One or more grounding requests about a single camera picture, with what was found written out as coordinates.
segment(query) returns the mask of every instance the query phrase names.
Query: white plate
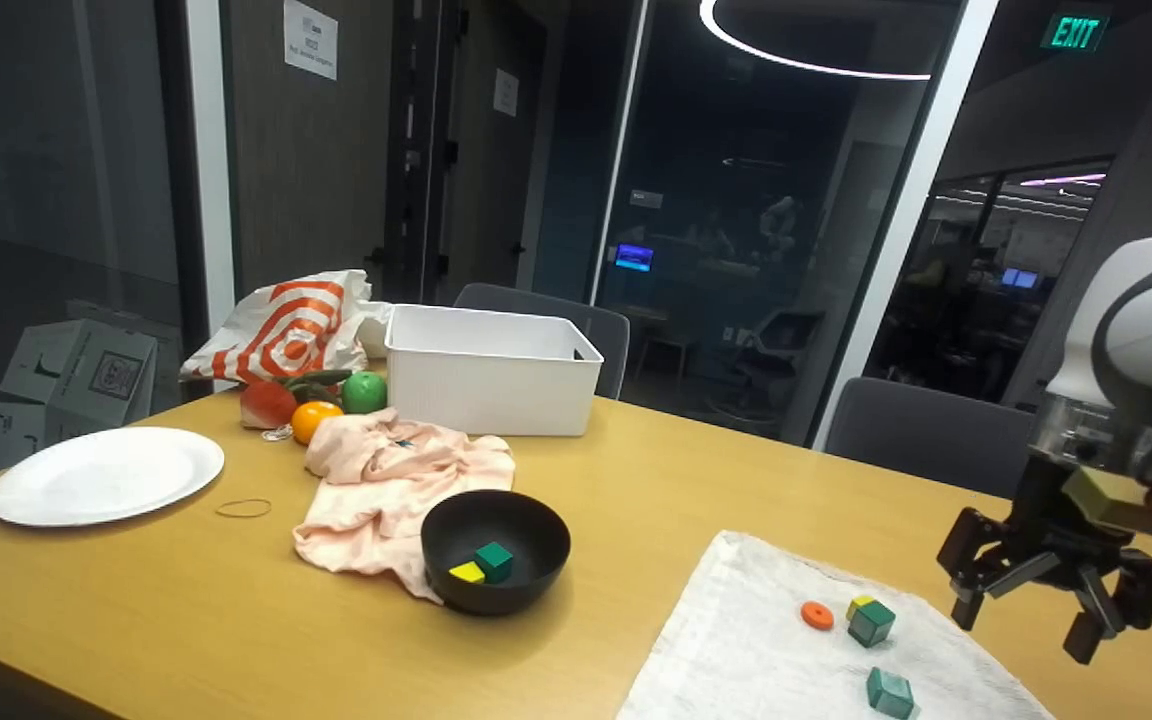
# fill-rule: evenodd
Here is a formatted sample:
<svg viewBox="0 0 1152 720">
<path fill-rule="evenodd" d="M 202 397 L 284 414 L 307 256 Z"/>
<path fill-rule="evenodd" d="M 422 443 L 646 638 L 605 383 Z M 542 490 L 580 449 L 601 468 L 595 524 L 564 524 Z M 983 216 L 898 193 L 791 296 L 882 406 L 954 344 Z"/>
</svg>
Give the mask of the white plate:
<svg viewBox="0 0 1152 720">
<path fill-rule="evenodd" d="M 225 468 L 222 443 L 180 428 L 113 428 L 53 443 L 0 476 L 0 522 L 81 529 L 196 498 Z"/>
</svg>

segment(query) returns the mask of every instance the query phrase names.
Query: red object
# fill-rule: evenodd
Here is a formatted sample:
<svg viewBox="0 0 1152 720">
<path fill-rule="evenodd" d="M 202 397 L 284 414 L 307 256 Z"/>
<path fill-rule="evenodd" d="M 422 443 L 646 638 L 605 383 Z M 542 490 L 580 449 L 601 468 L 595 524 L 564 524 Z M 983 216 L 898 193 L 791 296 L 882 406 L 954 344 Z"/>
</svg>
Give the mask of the red object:
<svg viewBox="0 0 1152 720">
<path fill-rule="evenodd" d="M 247 380 L 242 392 L 242 419 L 244 428 L 267 434 L 284 428 L 295 414 L 295 397 L 271 380 Z"/>
<path fill-rule="evenodd" d="M 834 628 L 834 612 L 830 612 L 826 605 L 815 605 L 815 601 L 809 601 L 809 605 L 800 610 L 800 615 L 803 615 L 803 625 L 811 625 L 811 628 L 822 628 L 822 632 Z"/>
</svg>

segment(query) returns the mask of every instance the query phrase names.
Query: green block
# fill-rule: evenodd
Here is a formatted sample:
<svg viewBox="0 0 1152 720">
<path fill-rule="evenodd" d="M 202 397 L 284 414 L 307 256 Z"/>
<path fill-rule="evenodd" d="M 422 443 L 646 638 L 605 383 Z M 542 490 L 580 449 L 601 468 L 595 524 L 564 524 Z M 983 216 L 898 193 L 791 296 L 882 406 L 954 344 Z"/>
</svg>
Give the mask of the green block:
<svg viewBox="0 0 1152 720">
<path fill-rule="evenodd" d="M 484 568 L 487 586 L 499 586 L 513 571 L 513 551 L 505 544 L 484 544 L 471 559 Z"/>
<path fill-rule="evenodd" d="M 909 679 L 886 669 L 870 671 L 865 691 L 870 691 L 870 710 L 898 718 L 898 720 L 909 720 L 915 710 Z"/>
<path fill-rule="evenodd" d="M 892 638 L 898 612 L 871 595 L 858 595 L 849 605 L 849 638 L 858 638 L 858 644 L 877 649 Z"/>
</svg>

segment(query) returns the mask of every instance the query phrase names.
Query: crumpled cloth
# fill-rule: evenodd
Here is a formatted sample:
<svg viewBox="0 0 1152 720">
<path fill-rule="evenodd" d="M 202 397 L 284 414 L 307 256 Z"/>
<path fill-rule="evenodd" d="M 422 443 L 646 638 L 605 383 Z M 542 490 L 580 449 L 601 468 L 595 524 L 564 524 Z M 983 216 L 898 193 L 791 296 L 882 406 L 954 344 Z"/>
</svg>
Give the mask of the crumpled cloth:
<svg viewBox="0 0 1152 720">
<path fill-rule="evenodd" d="M 424 513 L 457 494 L 513 490 L 517 459 L 499 437 L 373 414 L 323 419 L 303 468 L 319 490 L 292 529 L 295 551 L 327 571 L 395 571 L 412 595 L 442 605 L 424 581 Z"/>
</svg>

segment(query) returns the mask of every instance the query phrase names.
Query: white paper sheet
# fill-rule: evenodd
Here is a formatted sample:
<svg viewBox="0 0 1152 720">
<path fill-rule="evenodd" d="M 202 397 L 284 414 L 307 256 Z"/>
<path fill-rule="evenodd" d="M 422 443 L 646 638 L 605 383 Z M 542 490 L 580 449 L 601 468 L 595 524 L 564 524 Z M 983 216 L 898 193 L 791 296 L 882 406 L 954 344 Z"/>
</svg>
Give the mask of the white paper sheet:
<svg viewBox="0 0 1152 720">
<path fill-rule="evenodd" d="M 849 605 L 898 612 L 882 649 L 849 638 Z M 803 601 L 837 612 L 834 632 L 800 622 Z M 640 669 L 622 720 L 882 718 L 865 678 L 909 678 L 915 720 L 1051 718 L 1008 669 L 930 601 L 811 563 L 758 538 L 719 534 Z"/>
</svg>

